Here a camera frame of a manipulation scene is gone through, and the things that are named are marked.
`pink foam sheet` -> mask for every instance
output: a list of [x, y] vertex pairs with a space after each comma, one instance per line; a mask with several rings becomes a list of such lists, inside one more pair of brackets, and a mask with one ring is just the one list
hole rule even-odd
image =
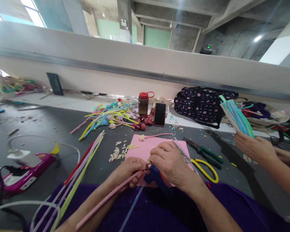
[[[146, 162], [150, 156], [151, 149], [157, 147], [162, 142], [173, 142], [173, 140], [171, 140], [171, 139], [162, 139], [162, 138], [148, 138], [148, 139], [145, 139], [143, 142], [141, 142], [141, 141], [139, 141], [139, 138], [140, 138], [140, 135], [135, 134], [133, 136], [131, 144], [135, 144], [135, 146], [138, 145], [139, 149], [137, 149], [137, 148], [129, 149], [127, 154], [126, 154], [126, 158], [138, 157], [138, 158], [143, 159]], [[190, 158], [186, 142], [185, 141], [178, 141], [178, 142], [179, 142], [180, 146], [182, 147], [183, 151]], [[164, 179], [164, 182], [166, 183], [166, 185], [168, 187], [174, 186], [172, 183], [170, 183], [166, 179]], [[154, 182], [152, 182], [151, 184], [146, 184], [145, 186], [157, 187], [156, 183], [154, 183]]]

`ceiling light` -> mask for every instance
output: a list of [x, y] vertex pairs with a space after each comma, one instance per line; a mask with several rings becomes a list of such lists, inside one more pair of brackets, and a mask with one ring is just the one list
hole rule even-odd
[[262, 38], [262, 35], [259, 35], [259, 36], [257, 36], [256, 38], [255, 38], [255, 42], [258, 42], [260, 39]]

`backpack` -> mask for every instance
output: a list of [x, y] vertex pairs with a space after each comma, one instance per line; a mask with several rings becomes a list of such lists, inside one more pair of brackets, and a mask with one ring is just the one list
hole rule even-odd
[[237, 99], [237, 92], [223, 91], [204, 87], [183, 88], [174, 98], [174, 109], [177, 113], [196, 120], [201, 125], [219, 129], [225, 115], [220, 106], [220, 97], [226, 100]]

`work table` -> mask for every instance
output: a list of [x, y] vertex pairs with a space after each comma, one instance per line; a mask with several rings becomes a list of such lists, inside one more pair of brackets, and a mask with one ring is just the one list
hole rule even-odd
[[[117, 141], [127, 140], [126, 144], [128, 145], [134, 134], [156, 135], [174, 132], [169, 124], [174, 122], [169, 122], [169, 119], [167, 119], [165, 127], [147, 126], [146, 131], [133, 131], [130, 127], [126, 126], [119, 126], [111, 130], [108, 126], [101, 126], [96, 131], [91, 132], [86, 139], [79, 141], [78, 138], [85, 130], [85, 126], [73, 134], [70, 134], [70, 132], [81, 124], [84, 121], [84, 116], [90, 114], [90, 112], [49, 106], [37, 110], [17, 111], [17, 108], [25, 106], [26, 104], [11, 102], [0, 103], [0, 109], [5, 110], [5, 113], [0, 114], [0, 167], [3, 165], [16, 165], [6, 158], [8, 155], [7, 134], [14, 129], [19, 129], [14, 135], [39, 135], [53, 141], [71, 144], [80, 150], [81, 156], [99, 133], [105, 130], [104, 139], [83, 177], [82, 183], [86, 184], [101, 184], [121, 164], [123, 159], [109, 162], [110, 154], [113, 153]], [[222, 156], [224, 160], [223, 169], [216, 169], [219, 182], [237, 188], [283, 217], [290, 215], [290, 199], [271, 179], [269, 174], [254, 161], [245, 160], [243, 153], [237, 148], [221, 140], [221, 138], [233, 140], [232, 133], [182, 125], [180, 127], [183, 127], [183, 132], [179, 128], [175, 129], [178, 140], [182, 140], [182, 137], [189, 138], [197, 144], [210, 149], [216, 155]], [[172, 139], [174, 137], [167, 135], [161, 138]], [[18, 149], [30, 150], [34, 154], [50, 153], [55, 147], [55, 143], [35, 137], [17, 138], [12, 141], [12, 145]], [[281, 146], [290, 151], [289, 144], [284, 143]], [[190, 146], [188, 146], [188, 150], [191, 158], [202, 159]], [[3, 200], [3, 202], [45, 200], [59, 183], [67, 179], [76, 164], [77, 153], [70, 147], [60, 146], [58, 160], [30, 188], [20, 195]], [[202, 174], [201, 177], [205, 181], [208, 181]], [[30, 222], [37, 206], [17, 206], [14, 209], [23, 214], [27, 222]], [[12, 216], [0, 211], [0, 229], [20, 228], [21, 223], [18, 222], [18, 219], [12, 218]]]

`green-handled pliers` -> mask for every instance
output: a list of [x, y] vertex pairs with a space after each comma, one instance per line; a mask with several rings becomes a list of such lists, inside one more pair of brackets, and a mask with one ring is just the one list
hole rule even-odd
[[217, 155], [215, 155], [214, 153], [212, 153], [210, 150], [207, 150], [203, 146], [199, 146], [199, 145], [195, 144], [194, 142], [192, 142], [191, 140], [189, 140], [189, 139], [187, 139], [185, 137], [183, 137], [183, 139], [193, 149], [195, 149], [198, 154], [202, 155], [203, 158], [206, 159], [206, 161], [209, 164], [213, 165], [214, 167], [218, 168], [219, 170], [222, 169], [222, 165], [221, 164], [223, 164], [223, 160], [221, 158], [219, 158]]

